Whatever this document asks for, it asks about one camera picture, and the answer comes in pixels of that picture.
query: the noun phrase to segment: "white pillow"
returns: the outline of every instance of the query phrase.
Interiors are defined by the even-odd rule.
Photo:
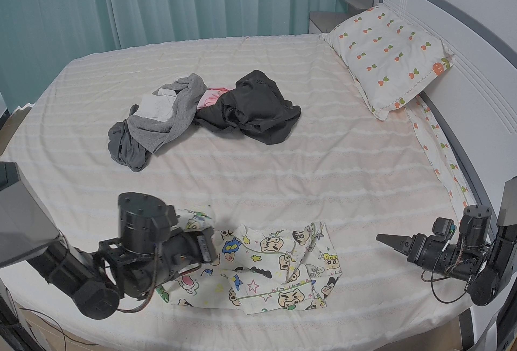
[[[325,39],[348,66],[370,111],[382,121],[453,65],[441,40],[383,4],[342,22]]]

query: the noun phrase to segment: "pink garment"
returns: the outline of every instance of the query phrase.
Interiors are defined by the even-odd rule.
[[[200,110],[205,107],[213,106],[219,97],[234,88],[235,87],[231,85],[210,84],[208,90],[205,91],[201,100],[197,103],[197,109]]]

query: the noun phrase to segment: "bed sheet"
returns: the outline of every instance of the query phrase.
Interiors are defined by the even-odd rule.
[[[142,94],[191,72],[206,84],[227,84],[254,69],[301,106],[285,142],[266,146],[191,126],[140,173],[111,160],[107,131]],[[419,268],[375,241],[377,233],[429,234],[436,217],[455,212],[404,109],[385,122],[373,117],[319,34],[183,41],[76,59],[38,100],[2,159],[20,165],[70,243],[85,251],[117,235],[117,195],[126,191],[178,208],[210,204],[217,231],[242,223],[264,231],[327,225],[343,276],[322,310],[245,315],[172,306],[155,296],[141,313],[94,321],[28,264],[0,271],[19,303],[90,341],[134,350],[372,350],[470,305],[468,298],[438,303]],[[453,298],[462,288],[445,281],[438,294]]]

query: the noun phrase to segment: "black garment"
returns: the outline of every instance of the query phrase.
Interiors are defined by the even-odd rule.
[[[284,100],[273,80],[255,70],[213,106],[200,109],[194,122],[213,132],[240,129],[252,139],[277,144],[287,138],[300,114],[300,107]]]
[[[138,110],[135,104],[129,110],[132,115]],[[127,119],[123,122],[116,122],[107,132],[110,139],[107,149],[111,158],[119,164],[129,167],[133,172],[139,172],[145,167],[149,152],[142,147],[129,133]]]

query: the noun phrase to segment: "clothing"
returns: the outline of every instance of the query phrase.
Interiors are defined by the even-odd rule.
[[[129,110],[129,116],[135,113],[138,107],[137,104],[133,105]],[[131,136],[127,119],[113,124],[107,132],[107,137],[107,149],[114,161],[129,167],[133,172],[139,172],[145,167],[149,152]]]
[[[172,105],[176,101],[176,91],[159,89],[158,94],[144,94],[140,107],[135,113],[139,117],[166,122],[172,117]]]
[[[200,222],[199,214],[189,220],[193,230],[209,223],[206,218]],[[219,242],[218,258],[212,264],[157,288],[165,302],[241,309],[246,314],[319,309],[326,307],[326,298],[342,274],[322,222],[301,231],[266,235],[241,225],[234,232],[217,232],[214,239],[214,244]]]
[[[213,106],[200,109],[194,122],[213,132],[240,129],[265,144],[284,141],[301,114],[299,106],[284,100],[276,83],[255,70],[222,94]]]
[[[192,73],[172,84],[165,84],[160,89],[173,90],[177,94],[168,120],[160,122],[136,114],[128,117],[129,132],[151,153],[179,137],[188,128],[194,119],[197,103],[206,91],[206,85],[200,76]]]
[[[208,86],[208,90],[205,91],[201,100],[197,104],[197,109],[200,110],[204,107],[213,106],[219,97],[224,93],[234,89],[235,87],[232,85],[220,85],[220,84],[210,84]]]

